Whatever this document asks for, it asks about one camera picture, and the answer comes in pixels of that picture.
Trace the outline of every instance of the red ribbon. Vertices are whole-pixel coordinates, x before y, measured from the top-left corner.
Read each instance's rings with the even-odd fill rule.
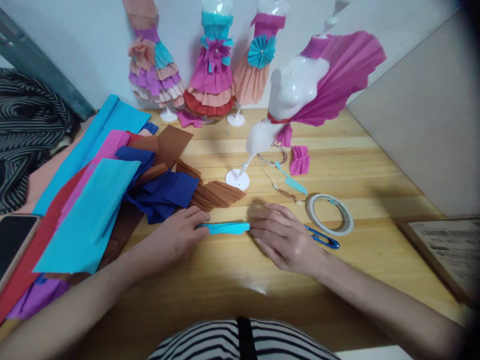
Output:
[[[288,118],[288,119],[283,119],[283,120],[277,120],[276,118],[274,118],[272,115],[270,115],[270,113],[268,113],[267,115],[268,119],[270,120],[270,122],[272,124],[286,124],[288,122],[290,122],[290,120],[292,120],[293,118]]]

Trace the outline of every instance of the paper dress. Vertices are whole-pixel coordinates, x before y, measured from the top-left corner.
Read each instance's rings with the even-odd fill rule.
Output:
[[[230,48],[234,45],[229,36],[233,16],[210,12],[201,13],[205,35],[201,38],[201,51],[183,94],[187,110],[194,115],[221,117],[234,105]]]
[[[275,55],[276,36],[285,27],[285,19],[285,16],[258,13],[252,20],[254,38],[233,73],[233,88],[240,105],[258,104],[262,98]]]
[[[291,146],[291,122],[319,127],[326,120],[335,119],[352,94],[367,88],[369,74],[386,59],[378,39],[365,31],[325,38],[313,36],[301,56],[325,59],[330,67],[317,84],[315,99],[297,112],[278,134],[277,142],[287,148]]]
[[[136,39],[128,49],[128,79],[135,96],[163,108],[184,104],[179,68],[157,32],[158,10],[153,0],[123,0]]]

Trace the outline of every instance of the tape roll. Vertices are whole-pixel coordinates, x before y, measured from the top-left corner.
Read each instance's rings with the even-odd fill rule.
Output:
[[[319,221],[317,215],[315,214],[315,209],[314,209],[315,202],[318,199],[328,200],[331,204],[335,205],[338,208],[338,210],[341,213],[341,216],[343,217],[343,226],[340,230],[338,230],[338,231],[331,230]],[[306,205],[306,211],[308,213],[308,217],[310,218],[310,220],[317,227],[319,227],[320,229],[322,229],[323,231],[325,231],[326,233],[329,233],[331,235],[345,236],[345,235],[350,234],[354,229],[354,218],[352,217],[352,214],[350,213],[350,211],[347,209],[347,207],[340,200],[338,200],[337,198],[335,198],[331,195],[317,194],[317,195],[312,196],[308,200],[308,203]]]

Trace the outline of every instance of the blue scissors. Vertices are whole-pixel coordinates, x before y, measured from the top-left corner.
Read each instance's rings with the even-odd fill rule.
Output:
[[[311,237],[313,238],[313,240],[315,240],[316,242],[319,242],[320,244],[323,244],[325,246],[328,246],[329,248],[332,248],[332,249],[338,249],[340,247],[340,244],[337,240],[334,240],[332,239],[331,237],[328,237],[327,235],[323,235],[321,232],[318,232],[317,230],[315,229],[312,229],[310,226],[307,226],[307,225],[304,225],[305,226],[305,229],[307,229],[309,232],[312,232],[314,235],[312,235]],[[322,238],[325,238],[328,240],[328,242],[325,242],[325,241],[322,241],[320,240],[319,238],[319,235],[322,237]]]

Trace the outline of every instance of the black and white striped cloth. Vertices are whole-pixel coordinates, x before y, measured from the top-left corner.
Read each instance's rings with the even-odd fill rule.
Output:
[[[47,86],[14,69],[0,68],[0,215],[26,200],[29,175],[51,158],[78,118]]]
[[[339,360],[300,329],[240,317],[204,321],[162,342],[148,360]]]

